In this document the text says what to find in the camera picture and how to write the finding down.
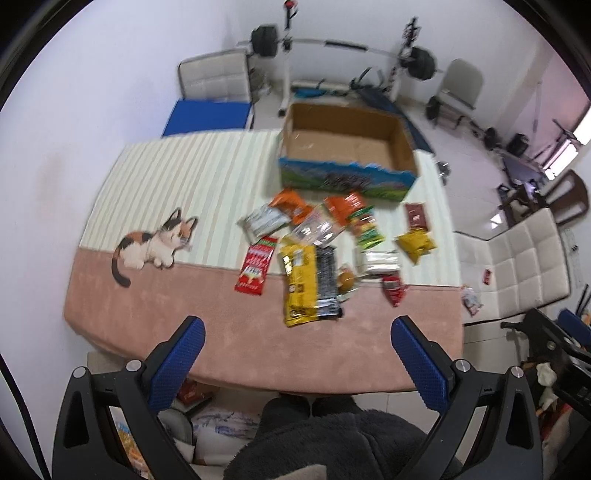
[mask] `clear plastic bag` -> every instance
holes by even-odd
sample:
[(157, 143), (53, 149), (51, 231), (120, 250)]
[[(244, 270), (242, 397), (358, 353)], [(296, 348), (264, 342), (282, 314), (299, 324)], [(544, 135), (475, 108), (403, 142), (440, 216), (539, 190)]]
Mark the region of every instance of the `clear plastic bag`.
[(315, 245), (320, 248), (328, 245), (343, 231), (322, 206), (315, 207), (306, 218), (284, 238), (292, 244)]

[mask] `gray fleece blanket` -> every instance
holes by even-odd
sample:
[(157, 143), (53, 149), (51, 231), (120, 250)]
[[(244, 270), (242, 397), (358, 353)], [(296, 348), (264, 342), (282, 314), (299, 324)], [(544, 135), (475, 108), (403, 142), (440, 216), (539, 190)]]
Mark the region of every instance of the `gray fleece blanket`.
[[(225, 480), (267, 480), (308, 465), (326, 465), (328, 480), (391, 480), (426, 435), (392, 414), (368, 410), (290, 424), (244, 447), (228, 465)], [(443, 479), (462, 468), (454, 459)]]

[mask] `table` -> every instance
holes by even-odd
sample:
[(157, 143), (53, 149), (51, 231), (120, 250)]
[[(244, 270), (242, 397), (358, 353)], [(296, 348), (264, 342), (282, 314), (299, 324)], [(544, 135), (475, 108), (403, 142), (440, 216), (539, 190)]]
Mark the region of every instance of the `table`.
[[(463, 328), (459, 262), (447, 199), (431, 155), (417, 152), (420, 177), (410, 202), (426, 202), (438, 248), (419, 266), (401, 256), (412, 284), (399, 308), (379, 284), (362, 285), (344, 304), (345, 317), (292, 329), (282, 323), (284, 280), (273, 260), (261, 297), (233, 290), (248, 243), (237, 220), (281, 190), (276, 162), (279, 131), (207, 132), (130, 145), (105, 182), (74, 260), (64, 317), (95, 344), (127, 358), (145, 358), (185, 316), (200, 316), (207, 337), (191, 375), (234, 387), (300, 393), (365, 393), (413, 389), (389, 343), (389, 328), (409, 314), (452, 358), (461, 355)], [(326, 195), (306, 192), (309, 201)], [(153, 231), (180, 206), (199, 216), (190, 252), (175, 266), (126, 271), (130, 288), (109, 271), (112, 252), (129, 231)], [(403, 206), (376, 202), (389, 240), (407, 229)], [(353, 238), (333, 243), (339, 263), (353, 263)]]

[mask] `white chair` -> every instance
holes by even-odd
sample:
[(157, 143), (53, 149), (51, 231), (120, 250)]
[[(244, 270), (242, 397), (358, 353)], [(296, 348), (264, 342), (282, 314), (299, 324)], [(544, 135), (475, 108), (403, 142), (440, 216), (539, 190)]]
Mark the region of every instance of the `white chair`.
[[(490, 240), (456, 232), (462, 283), (479, 296), (480, 312), (464, 323), (510, 318), (570, 295), (560, 235), (548, 208)], [(485, 270), (492, 272), (485, 285)]]
[(163, 136), (252, 128), (254, 107), (246, 50), (236, 48), (183, 60), (178, 66), (183, 98)]
[(464, 118), (471, 118), (484, 85), (480, 70), (466, 60), (450, 63), (437, 95), (431, 97), (426, 115), (434, 124), (440, 117), (448, 118), (457, 128)]
[(252, 103), (246, 50), (235, 48), (183, 60), (178, 81), (185, 100)]

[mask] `calico cat print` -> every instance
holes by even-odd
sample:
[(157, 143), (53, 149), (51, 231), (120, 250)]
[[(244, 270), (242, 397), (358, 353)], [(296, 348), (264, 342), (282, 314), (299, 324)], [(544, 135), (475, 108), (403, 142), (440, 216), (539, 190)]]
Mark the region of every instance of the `calico cat print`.
[(131, 232), (125, 235), (111, 260), (111, 272), (115, 281), (125, 288), (131, 285), (131, 281), (119, 272), (120, 258), (124, 266), (138, 270), (146, 262), (152, 262), (158, 268), (172, 267), (174, 253), (189, 245), (197, 221), (197, 217), (182, 220), (181, 209), (177, 208), (156, 233)]

